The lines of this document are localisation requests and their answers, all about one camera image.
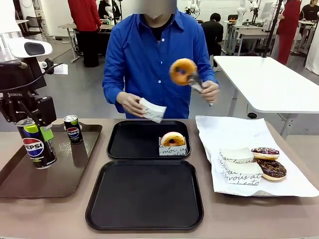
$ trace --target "blue button-up shirt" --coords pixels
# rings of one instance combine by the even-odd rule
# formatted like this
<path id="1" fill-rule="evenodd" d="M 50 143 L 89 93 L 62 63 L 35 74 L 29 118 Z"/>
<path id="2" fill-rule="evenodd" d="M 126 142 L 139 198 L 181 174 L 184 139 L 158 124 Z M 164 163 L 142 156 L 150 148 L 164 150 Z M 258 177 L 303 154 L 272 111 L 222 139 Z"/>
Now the blue button-up shirt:
<path id="1" fill-rule="evenodd" d="M 191 88 L 178 86 L 169 77 L 171 64 L 180 58 L 195 62 L 202 81 L 216 82 L 203 29 L 194 18 L 177 11 L 159 43 L 142 15 L 125 18 L 113 27 L 107 48 L 102 83 L 107 102 L 124 113 L 116 96 L 125 87 L 125 92 L 166 106 L 166 119 L 188 118 Z"/>

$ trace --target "pepsi can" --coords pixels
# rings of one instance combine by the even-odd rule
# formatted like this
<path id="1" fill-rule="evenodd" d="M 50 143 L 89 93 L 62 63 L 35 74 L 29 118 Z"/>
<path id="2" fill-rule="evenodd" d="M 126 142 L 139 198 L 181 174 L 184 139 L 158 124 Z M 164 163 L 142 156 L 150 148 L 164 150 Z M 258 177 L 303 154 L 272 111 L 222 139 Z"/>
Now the pepsi can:
<path id="1" fill-rule="evenodd" d="M 26 152 L 31 158 L 37 169 L 45 169 L 56 161 L 51 140 L 44 141 L 39 127 L 32 119 L 20 120 L 17 124 L 18 131 L 22 137 L 22 141 Z"/>
<path id="2" fill-rule="evenodd" d="M 63 119 L 66 132 L 68 133 L 71 144 L 79 144 L 83 141 L 81 128 L 77 116 L 66 116 Z"/>

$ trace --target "donut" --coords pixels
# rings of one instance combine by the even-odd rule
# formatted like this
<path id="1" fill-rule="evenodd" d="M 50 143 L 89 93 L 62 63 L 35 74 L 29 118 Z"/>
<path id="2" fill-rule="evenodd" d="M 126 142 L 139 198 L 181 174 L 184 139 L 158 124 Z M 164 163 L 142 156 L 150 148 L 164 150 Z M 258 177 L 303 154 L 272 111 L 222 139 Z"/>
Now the donut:
<path id="1" fill-rule="evenodd" d="M 182 146 L 185 145 L 185 139 L 180 133 L 169 132 L 161 138 L 160 144 L 163 146 Z"/>
<path id="2" fill-rule="evenodd" d="M 188 84 L 188 76 L 196 72 L 196 64 L 187 58 L 175 61 L 169 69 L 171 80 L 180 86 L 186 86 Z"/>
<path id="3" fill-rule="evenodd" d="M 287 170 L 280 162 L 274 160 L 258 160 L 257 163 L 263 170 L 263 177 L 268 180 L 278 181 L 283 179 L 287 174 Z"/>
<path id="4" fill-rule="evenodd" d="M 279 151 L 273 148 L 253 148 L 251 151 L 256 159 L 276 160 L 279 157 Z"/>

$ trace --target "shirt collar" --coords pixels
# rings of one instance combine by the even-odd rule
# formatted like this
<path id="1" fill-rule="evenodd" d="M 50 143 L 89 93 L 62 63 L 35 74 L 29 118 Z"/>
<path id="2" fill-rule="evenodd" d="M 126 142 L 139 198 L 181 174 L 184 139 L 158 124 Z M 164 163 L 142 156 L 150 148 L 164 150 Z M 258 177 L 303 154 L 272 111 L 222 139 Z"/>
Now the shirt collar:
<path id="1" fill-rule="evenodd" d="M 184 31 L 184 25 L 181 20 L 181 12 L 177 9 L 176 13 L 174 14 L 173 17 L 173 24 L 177 26 L 179 29 Z M 143 18 L 143 14 L 137 14 L 137 24 L 138 24 L 138 29 L 141 30 L 143 27 L 149 28 L 149 26 L 146 25 L 145 20 Z"/>

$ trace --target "floor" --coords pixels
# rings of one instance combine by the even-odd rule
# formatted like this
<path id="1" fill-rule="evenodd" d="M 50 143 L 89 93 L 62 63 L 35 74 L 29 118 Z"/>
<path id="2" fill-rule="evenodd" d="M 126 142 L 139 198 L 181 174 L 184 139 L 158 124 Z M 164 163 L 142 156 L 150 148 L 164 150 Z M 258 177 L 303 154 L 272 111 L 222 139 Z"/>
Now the floor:
<path id="1" fill-rule="evenodd" d="M 100 66 L 97 68 L 84 68 L 82 59 L 70 64 L 73 58 L 70 44 L 63 44 L 62 41 L 48 39 L 54 51 L 49 57 L 55 58 L 54 62 L 68 64 L 69 75 L 47 75 L 47 87 L 39 89 L 40 95 L 50 95 L 54 99 L 55 109 L 58 118 L 69 114 L 76 114 L 79 118 L 124 118 L 123 114 L 117 113 L 115 107 L 106 103 L 103 90 L 103 64 L 104 59 L 100 59 Z M 303 67 L 304 58 L 291 56 L 288 67 L 309 80 L 319 84 L 319 76 Z M 217 72 L 216 78 L 220 83 L 220 100 L 213 107 L 193 92 L 190 104 L 190 118 L 196 115 L 226 116 L 230 106 L 231 96 L 234 88 L 223 72 Z M 242 95 L 239 96 L 235 117 L 246 118 L 246 111 L 252 110 Z M 258 114 L 258 118 L 265 118 L 277 131 L 281 131 L 283 120 L 275 114 Z M 319 125 L 316 123 L 319 115 L 300 115 L 292 129 L 292 134 L 319 134 Z M 6 123 L 0 117 L 0 131 L 16 131 L 11 123 Z"/>

